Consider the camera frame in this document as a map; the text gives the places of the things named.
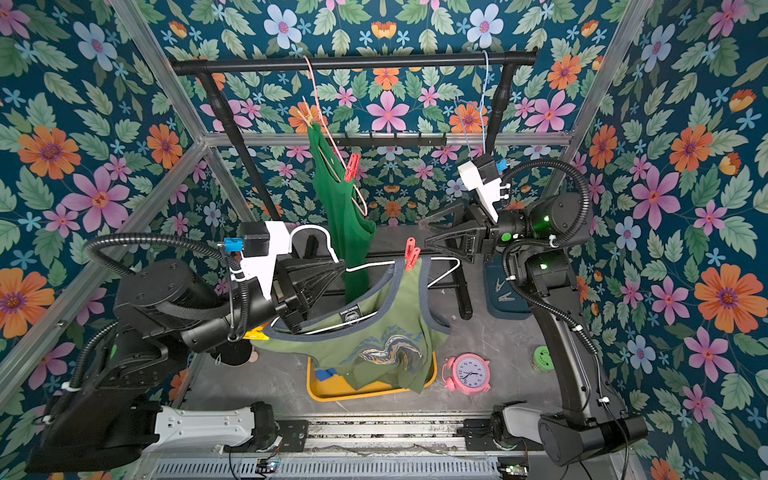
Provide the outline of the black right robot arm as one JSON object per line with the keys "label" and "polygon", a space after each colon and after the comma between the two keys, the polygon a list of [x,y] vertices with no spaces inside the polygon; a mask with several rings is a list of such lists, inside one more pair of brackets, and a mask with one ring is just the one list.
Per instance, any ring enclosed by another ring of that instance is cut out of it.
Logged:
{"label": "black right robot arm", "polygon": [[[588,240],[591,216],[588,195],[567,192],[496,216],[457,201],[420,222],[432,233],[426,245],[449,256],[473,262],[500,254],[505,282],[528,304],[542,331],[561,409],[547,413],[523,402],[507,404],[494,413],[495,435],[536,442],[558,466],[627,451],[648,435],[643,418],[611,387],[581,311],[566,246]],[[555,247],[555,237],[565,233],[571,238]]]}

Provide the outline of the blue tank top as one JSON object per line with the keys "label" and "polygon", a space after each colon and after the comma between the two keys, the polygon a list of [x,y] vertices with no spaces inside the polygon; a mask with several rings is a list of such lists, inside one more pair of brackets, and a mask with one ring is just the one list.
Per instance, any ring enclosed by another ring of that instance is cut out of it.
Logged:
{"label": "blue tank top", "polygon": [[325,382],[335,376],[337,376],[337,372],[334,369],[324,369],[324,370],[315,371],[315,378],[318,382]]}

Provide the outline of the white wire hanger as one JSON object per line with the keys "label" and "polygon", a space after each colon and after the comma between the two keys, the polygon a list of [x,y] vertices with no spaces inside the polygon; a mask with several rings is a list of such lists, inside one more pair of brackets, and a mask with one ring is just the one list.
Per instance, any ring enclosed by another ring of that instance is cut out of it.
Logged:
{"label": "white wire hanger", "polygon": [[321,298],[330,293],[330,287],[345,274],[357,273],[369,269],[389,267],[402,260],[405,268],[411,270],[419,259],[425,258],[434,262],[447,262],[447,270],[428,282],[427,287],[444,288],[447,284],[444,278],[462,268],[462,261],[455,256],[437,255],[432,251],[421,248],[416,238],[409,237],[400,250],[374,251],[369,253],[362,264],[349,266],[338,256],[332,247],[330,234],[320,226],[305,227],[315,229],[326,237],[328,254],[326,256],[309,256],[306,258],[286,258],[279,260],[275,267],[273,297],[278,316],[269,324],[271,327],[281,322],[292,334],[307,334],[308,316]]}
{"label": "white wire hanger", "polygon": [[[483,114],[483,110],[485,109],[485,106],[486,106],[485,105],[485,98],[486,98],[486,92],[487,92],[487,89],[488,89],[488,83],[489,83],[489,80],[490,80],[491,68],[490,68],[489,53],[487,52],[487,50],[482,50],[482,54],[483,54],[483,58],[484,58],[485,74],[484,74],[484,77],[483,77],[482,87],[481,87],[481,90],[480,90],[480,100],[479,100],[475,110],[476,110],[476,112],[479,115],[480,127],[481,127],[481,149],[482,149],[481,150],[481,155],[485,155],[487,153],[487,148],[486,148],[487,127],[486,127],[486,121],[484,120],[484,115],[485,114]],[[469,112],[469,106],[468,105],[469,104],[466,103],[465,113]],[[467,143],[467,146],[469,146],[469,133],[468,133],[468,130],[467,130],[466,123],[464,121],[465,119],[461,115],[459,116],[459,119],[460,119],[460,126],[462,128],[462,134],[463,134],[464,139],[465,139],[465,143]]]}

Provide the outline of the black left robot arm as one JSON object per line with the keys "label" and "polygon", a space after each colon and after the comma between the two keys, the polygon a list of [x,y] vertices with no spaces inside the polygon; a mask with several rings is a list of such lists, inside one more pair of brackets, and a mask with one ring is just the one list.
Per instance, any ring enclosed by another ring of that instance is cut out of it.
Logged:
{"label": "black left robot arm", "polygon": [[116,319],[83,346],[62,394],[46,407],[27,472],[106,471],[171,445],[185,427],[149,391],[178,373],[191,353],[243,352],[246,343],[233,332],[275,318],[299,324],[343,268],[328,259],[283,260],[277,290],[264,293],[251,279],[235,282],[229,296],[176,260],[123,277]]}

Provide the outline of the olive grey tank top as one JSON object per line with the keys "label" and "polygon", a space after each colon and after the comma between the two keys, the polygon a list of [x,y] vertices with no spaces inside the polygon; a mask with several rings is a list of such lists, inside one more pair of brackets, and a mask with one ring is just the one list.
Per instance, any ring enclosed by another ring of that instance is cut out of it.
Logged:
{"label": "olive grey tank top", "polygon": [[318,370],[332,370],[359,390],[374,382],[419,393],[431,373],[433,353],[451,334],[450,323],[428,301],[433,259],[388,266],[380,280],[353,302],[307,321],[297,333],[282,320],[251,341],[264,351],[306,356]]}

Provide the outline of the yellow clothespin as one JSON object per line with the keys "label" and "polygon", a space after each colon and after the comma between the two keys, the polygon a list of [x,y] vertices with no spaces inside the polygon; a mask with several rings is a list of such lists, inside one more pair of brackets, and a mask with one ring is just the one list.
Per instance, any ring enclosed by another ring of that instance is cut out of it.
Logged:
{"label": "yellow clothespin", "polygon": [[269,341],[270,337],[265,333],[266,327],[268,327],[268,324],[249,330],[243,335],[242,339],[248,341]]}

